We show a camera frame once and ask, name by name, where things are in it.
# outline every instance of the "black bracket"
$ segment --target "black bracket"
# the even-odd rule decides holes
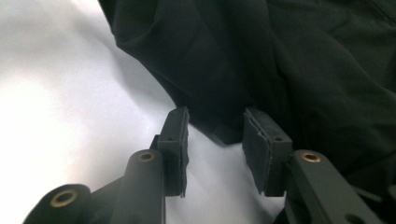
[[[383,223],[324,155],[292,152],[291,139],[254,108],[245,113],[243,149],[259,193],[277,197],[287,192],[287,223]]]
[[[64,185],[45,195],[24,224],[163,224],[165,196],[184,196],[189,113],[171,111],[150,149],[134,153],[122,178],[91,193]]]

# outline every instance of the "white background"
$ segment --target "white background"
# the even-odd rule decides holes
[[[61,185],[122,176],[174,108],[96,1],[0,1],[0,222],[22,223]],[[283,200],[257,193],[241,145],[189,129],[186,198],[166,199],[167,223],[271,223]]]

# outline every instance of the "black cloth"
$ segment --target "black cloth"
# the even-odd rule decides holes
[[[239,142],[255,105],[350,183],[395,182],[395,1],[99,1],[117,45],[208,136]]]

